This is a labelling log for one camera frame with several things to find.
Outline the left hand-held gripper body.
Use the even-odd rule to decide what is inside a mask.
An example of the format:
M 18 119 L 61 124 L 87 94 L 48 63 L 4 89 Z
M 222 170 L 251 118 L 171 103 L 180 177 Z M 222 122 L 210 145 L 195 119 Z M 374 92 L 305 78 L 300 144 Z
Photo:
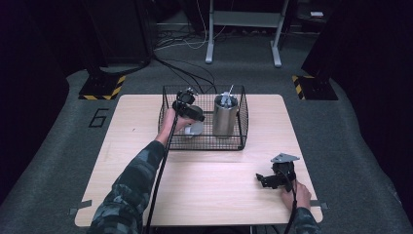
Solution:
M 179 91 L 176 94 L 176 99 L 172 104 L 172 108 L 176 112 L 183 112 L 194 103 L 196 95 L 197 94 L 192 88 L 187 88 L 184 91 Z

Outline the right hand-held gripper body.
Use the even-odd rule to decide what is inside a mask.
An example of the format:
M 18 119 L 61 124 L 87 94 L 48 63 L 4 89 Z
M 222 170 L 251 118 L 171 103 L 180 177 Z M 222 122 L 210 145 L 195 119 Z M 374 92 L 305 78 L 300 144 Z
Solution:
M 271 160 L 275 177 L 272 188 L 283 186 L 287 192 L 292 190 L 292 181 L 296 179 L 294 162 L 297 160 L 299 160 L 299 157 L 286 153 L 280 153 Z

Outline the silver mug with handle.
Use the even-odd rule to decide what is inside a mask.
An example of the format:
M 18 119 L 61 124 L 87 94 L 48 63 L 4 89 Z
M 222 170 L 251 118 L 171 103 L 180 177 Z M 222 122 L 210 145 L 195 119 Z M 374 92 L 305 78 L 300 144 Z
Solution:
M 188 137 L 199 136 L 204 130 L 203 122 L 189 124 L 184 128 L 184 134 Z

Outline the tall steel cylindrical cup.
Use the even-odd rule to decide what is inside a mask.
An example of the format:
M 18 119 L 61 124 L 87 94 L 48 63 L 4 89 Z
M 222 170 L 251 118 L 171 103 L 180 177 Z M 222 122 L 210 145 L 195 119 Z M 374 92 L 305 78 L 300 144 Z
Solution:
M 231 95 L 233 105 L 231 107 L 222 107 L 220 104 L 221 95 L 216 96 L 214 99 L 212 133 L 217 137 L 229 137 L 234 132 L 239 102 L 236 97 Z

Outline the black wire basket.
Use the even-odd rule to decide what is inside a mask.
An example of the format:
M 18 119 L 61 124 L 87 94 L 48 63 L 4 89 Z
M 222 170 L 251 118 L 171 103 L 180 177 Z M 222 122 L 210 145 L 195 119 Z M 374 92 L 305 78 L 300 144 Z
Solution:
M 234 132 L 229 137 L 217 137 L 212 133 L 214 99 L 228 91 L 231 86 L 234 86 L 231 95 L 239 102 Z M 243 150 L 248 133 L 248 107 L 242 85 L 163 86 L 163 104 L 159 115 L 159 125 L 163 124 L 166 111 L 172 108 L 176 94 L 187 88 L 192 88 L 197 94 L 192 105 L 199 106 L 204 112 L 204 130 L 199 136 L 188 137 L 182 129 L 172 137 L 170 148 L 173 150 Z

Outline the person's left hand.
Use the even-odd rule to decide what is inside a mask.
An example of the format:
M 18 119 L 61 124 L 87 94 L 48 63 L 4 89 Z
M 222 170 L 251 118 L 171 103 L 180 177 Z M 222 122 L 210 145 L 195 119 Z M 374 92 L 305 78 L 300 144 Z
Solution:
M 195 120 L 190 118 L 183 118 L 175 114 L 175 110 L 170 108 L 164 117 L 164 122 L 161 130 L 155 137 L 155 140 L 160 142 L 163 146 L 166 146 L 169 141 L 169 135 L 173 132 L 180 131 L 187 125 L 192 125 Z

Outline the person's right hand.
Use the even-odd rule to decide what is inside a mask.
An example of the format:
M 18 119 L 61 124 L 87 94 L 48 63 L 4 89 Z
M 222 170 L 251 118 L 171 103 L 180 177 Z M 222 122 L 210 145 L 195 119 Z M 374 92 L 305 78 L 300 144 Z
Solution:
M 296 202 L 297 208 L 311 209 L 312 194 L 308 188 L 297 180 L 292 182 L 294 190 L 286 191 L 282 189 L 281 198 L 288 210 L 292 210 L 293 202 Z

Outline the grey utensil with dark stick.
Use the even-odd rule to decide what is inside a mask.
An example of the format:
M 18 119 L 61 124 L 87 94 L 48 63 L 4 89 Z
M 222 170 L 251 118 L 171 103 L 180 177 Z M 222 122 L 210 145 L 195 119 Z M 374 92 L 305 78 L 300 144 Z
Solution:
M 232 96 L 231 96 L 233 88 L 234 86 L 231 86 L 231 88 L 228 91 L 224 92 L 221 95 L 220 104 L 222 107 L 231 107 L 233 105 Z

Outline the black base with hazard stripes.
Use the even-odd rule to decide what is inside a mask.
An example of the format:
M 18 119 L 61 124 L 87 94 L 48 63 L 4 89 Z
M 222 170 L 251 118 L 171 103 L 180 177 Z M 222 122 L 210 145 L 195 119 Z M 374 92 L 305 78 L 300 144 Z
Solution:
M 99 78 L 90 76 L 79 92 L 78 99 L 114 99 L 120 93 L 125 80 L 126 77 L 121 75 L 103 75 Z
M 298 97 L 302 100 L 337 100 L 329 81 L 320 81 L 313 76 L 292 76 Z

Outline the black equipment cabinet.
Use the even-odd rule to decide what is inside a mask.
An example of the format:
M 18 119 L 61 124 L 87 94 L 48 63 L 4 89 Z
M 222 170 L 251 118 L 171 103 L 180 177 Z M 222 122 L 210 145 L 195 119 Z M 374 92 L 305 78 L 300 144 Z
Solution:
M 153 56 L 150 0 L 85 0 L 105 62 L 148 65 Z

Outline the white metal stand frame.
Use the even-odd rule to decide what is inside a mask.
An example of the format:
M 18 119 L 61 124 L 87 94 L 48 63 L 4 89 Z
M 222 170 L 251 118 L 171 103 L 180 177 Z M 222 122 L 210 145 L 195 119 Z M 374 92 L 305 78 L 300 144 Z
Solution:
M 262 27 L 274 28 L 276 34 L 270 42 L 273 63 L 276 68 L 282 66 L 282 60 L 279 51 L 279 41 L 282 34 L 282 27 L 286 15 L 286 10 L 289 0 L 282 0 L 282 9 L 279 13 L 257 13 L 257 12 L 233 12 L 233 11 L 217 11 L 214 9 L 214 0 L 209 2 L 208 11 L 208 41 L 206 49 L 206 64 L 211 64 L 213 61 L 214 51 L 214 27 L 221 26 L 246 26 L 246 27 Z

